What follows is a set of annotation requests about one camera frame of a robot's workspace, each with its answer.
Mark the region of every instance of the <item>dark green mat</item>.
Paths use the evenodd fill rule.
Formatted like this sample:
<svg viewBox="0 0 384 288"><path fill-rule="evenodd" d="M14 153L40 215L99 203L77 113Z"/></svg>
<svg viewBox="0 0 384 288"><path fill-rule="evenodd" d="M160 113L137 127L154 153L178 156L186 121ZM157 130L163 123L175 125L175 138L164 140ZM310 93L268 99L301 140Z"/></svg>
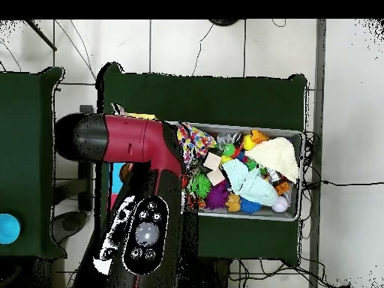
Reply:
<svg viewBox="0 0 384 288"><path fill-rule="evenodd" d="M307 80L181 77L122 73L115 63L103 77L104 112L110 104L131 113L154 114L161 120L220 125L280 128L303 131ZM103 177L108 174L104 165ZM107 206L103 182L102 214ZM218 217L199 218L199 256L220 258L275 258L297 262L298 221L279 222Z"/></svg>
<svg viewBox="0 0 384 288"><path fill-rule="evenodd" d="M0 213L21 223L16 241L0 244L0 256L66 256L50 238L52 96L62 71L0 73Z"/></svg>

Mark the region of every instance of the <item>white ball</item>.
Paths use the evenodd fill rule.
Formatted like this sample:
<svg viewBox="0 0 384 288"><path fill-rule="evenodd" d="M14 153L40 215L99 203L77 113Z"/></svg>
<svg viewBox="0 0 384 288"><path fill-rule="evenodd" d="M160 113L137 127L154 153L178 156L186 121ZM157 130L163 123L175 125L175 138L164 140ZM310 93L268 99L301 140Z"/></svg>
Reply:
<svg viewBox="0 0 384 288"><path fill-rule="evenodd" d="M285 197L279 196L277 202L271 208L277 213L283 213L288 209L288 201Z"/></svg>

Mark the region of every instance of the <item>green toy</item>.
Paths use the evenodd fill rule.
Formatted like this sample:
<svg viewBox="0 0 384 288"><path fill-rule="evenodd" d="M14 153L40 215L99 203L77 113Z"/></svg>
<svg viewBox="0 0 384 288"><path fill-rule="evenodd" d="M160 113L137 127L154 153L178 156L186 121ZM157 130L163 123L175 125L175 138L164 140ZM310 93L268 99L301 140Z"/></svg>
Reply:
<svg viewBox="0 0 384 288"><path fill-rule="evenodd" d="M244 162L248 167L248 170L251 171L257 167L257 162L253 159L247 158L247 161Z"/></svg>
<svg viewBox="0 0 384 288"><path fill-rule="evenodd" d="M195 193L198 197L205 199L211 190L211 182L206 175L199 173L190 180L187 190Z"/></svg>
<svg viewBox="0 0 384 288"><path fill-rule="evenodd" d="M260 174L262 175L262 176L265 176L266 174L267 174L267 169L265 168L265 167L260 167Z"/></svg>
<svg viewBox="0 0 384 288"><path fill-rule="evenodd" d="M232 143L227 143L223 147L223 155L231 157L235 153L235 150L236 150L236 148Z"/></svg>

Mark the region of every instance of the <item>metal pole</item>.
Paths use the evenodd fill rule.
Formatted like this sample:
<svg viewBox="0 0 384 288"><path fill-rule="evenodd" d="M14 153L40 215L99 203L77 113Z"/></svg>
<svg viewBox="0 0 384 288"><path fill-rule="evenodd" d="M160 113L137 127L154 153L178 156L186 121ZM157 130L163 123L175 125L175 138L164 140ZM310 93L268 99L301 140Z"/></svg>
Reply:
<svg viewBox="0 0 384 288"><path fill-rule="evenodd" d="M326 19L317 20L317 41L316 41L316 77L315 77L315 106L313 111L313 132L319 137L315 138L313 168L321 175L321 157L323 144L323 107L324 107L324 75L326 66ZM312 182L319 182L320 177L315 171L312 172ZM319 276L319 243L320 243L320 186L312 190L312 221L313 229L310 233L310 262L309 288L317 288Z"/></svg>

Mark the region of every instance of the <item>orange toy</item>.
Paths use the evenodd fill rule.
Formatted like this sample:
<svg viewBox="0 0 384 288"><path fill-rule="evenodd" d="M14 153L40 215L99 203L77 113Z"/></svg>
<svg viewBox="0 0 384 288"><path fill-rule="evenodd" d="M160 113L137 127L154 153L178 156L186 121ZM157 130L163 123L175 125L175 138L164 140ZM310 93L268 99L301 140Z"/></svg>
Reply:
<svg viewBox="0 0 384 288"><path fill-rule="evenodd" d="M225 202L225 205L228 207L228 212L240 211L240 209L242 208L240 206L240 196L236 196L235 194L231 193L228 196L228 199Z"/></svg>
<svg viewBox="0 0 384 288"><path fill-rule="evenodd" d="M253 129L251 132L250 132L251 136L250 136L250 139L254 142L254 143L261 143L262 141L266 141L266 140L269 140L269 137L266 136L264 133L261 133L260 131L258 131L257 129Z"/></svg>
<svg viewBox="0 0 384 288"><path fill-rule="evenodd" d="M199 209L200 210L203 210L206 207L206 203L201 198L199 199L199 203L198 204L199 204Z"/></svg>
<svg viewBox="0 0 384 288"><path fill-rule="evenodd" d="M274 189L276 190L276 192L279 196L281 194L285 194L290 188L291 188L290 185L286 181L284 181L283 183L280 183L276 187L274 187Z"/></svg>

